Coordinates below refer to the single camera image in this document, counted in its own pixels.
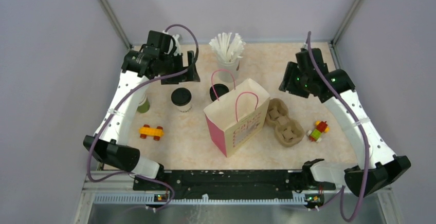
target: gray wall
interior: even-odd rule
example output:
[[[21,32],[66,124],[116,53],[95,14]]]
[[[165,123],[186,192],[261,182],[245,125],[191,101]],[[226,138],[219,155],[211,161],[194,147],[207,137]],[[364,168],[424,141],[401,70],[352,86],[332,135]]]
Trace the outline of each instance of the gray wall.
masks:
[[[435,4],[364,0],[338,46],[371,120],[412,163],[393,184],[405,223],[434,223]]]
[[[221,32],[248,42],[333,38],[353,0],[108,0],[131,43],[145,43],[149,30],[180,23],[202,43]],[[186,41],[192,42],[182,31]]]
[[[0,222],[71,223],[125,49],[97,0],[0,4]]]

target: table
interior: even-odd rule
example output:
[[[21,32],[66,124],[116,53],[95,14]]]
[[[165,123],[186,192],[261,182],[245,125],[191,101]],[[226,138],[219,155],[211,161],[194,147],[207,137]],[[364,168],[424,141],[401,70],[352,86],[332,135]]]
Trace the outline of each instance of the table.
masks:
[[[327,43],[312,43],[320,48],[329,70],[335,69]],[[302,43],[247,44],[240,64],[237,84],[252,78],[262,85],[271,98],[282,99],[289,108],[289,116],[300,122],[305,130],[313,129],[317,120],[327,121],[330,132],[323,134],[320,143],[305,137],[293,147],[283,147],[274,137],[273,128],[267,125],[247,141],[234,155],[226,158],[209,136],[203,109],[211,103],[210,76],[217,69],[214,53],[209,45],[200,45],[196,64],[200,83],[179,85],[150,85],[147,96],[151,108],[145,114],[137,113],[132,121],[129,146],[138,148],[141,155],[161,163],[169,170],[242,170],[242,169],[300,169],[304,162],[324,158],[331,162],[356,163],[354,151],[333,115],[318,98],[297,97],[278,90],[288,61],[296,61],[295,54]],[[195,50],[194,45],[183,45]],[[185,87],[192,93],[192,109],[179,112],[171,102],[171,93]],[[162,126],[165,135],[160,141],[139,138],[138,130],[144,124]]]

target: pink bag handle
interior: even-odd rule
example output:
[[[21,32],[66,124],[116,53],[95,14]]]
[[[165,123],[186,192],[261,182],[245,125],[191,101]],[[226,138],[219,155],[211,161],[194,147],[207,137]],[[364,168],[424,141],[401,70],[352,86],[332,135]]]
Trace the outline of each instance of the pink bag handle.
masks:
[[[234,103],[234,114],[236,115],[236,122],[239,122],[239,120],[238,120],[238,100],[239,100],[239,97],[241,97],[243,94],[252,94],[252,95],[254,95],[256,97],[256,107],[255,107],[255,110],[256,110],[256,108],[258,108],[258,104],[259,104],[259,97],[258,97],[258,95],[254,94],[251,91],[244,91],[244,92],[240,93],[239,96],[236,98],[236,102]]]
[[[215,73],[217,73],[217,72],[219,72],[219,71],[226,71],[226,72],[228,72],[228,73],[231,75],[231,77],[232,77],[232,79],[233,79],[233,88],[236,89],[236,82],[235,82],[235,80],[234,80],[234,77],[233,77],[233,74],[231,73],[231,71],[229,71],[229,70],[227,70],[227,69],[218,69],[218,70],[214,71],[214,72],[212,73],[212,76],[210,77],[210,82],[212,83],[213,93],[215,93],[216,99],[217,99],[218,101],[220,100],[220,98],[219,98],[218,95],[216,94],[215,87],[213,87],[213,76],[215,75]]]

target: gift bag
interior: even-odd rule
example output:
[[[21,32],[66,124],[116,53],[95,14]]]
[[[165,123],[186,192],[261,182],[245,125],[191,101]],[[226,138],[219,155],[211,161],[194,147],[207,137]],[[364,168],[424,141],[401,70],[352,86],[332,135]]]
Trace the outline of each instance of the gift bag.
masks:
[[[256,81],[246,79],[236,86],[233,79],[233,85],[232,91],[204,109],[210,138],[226,157],[262,129],[269,105],[269,93]]]

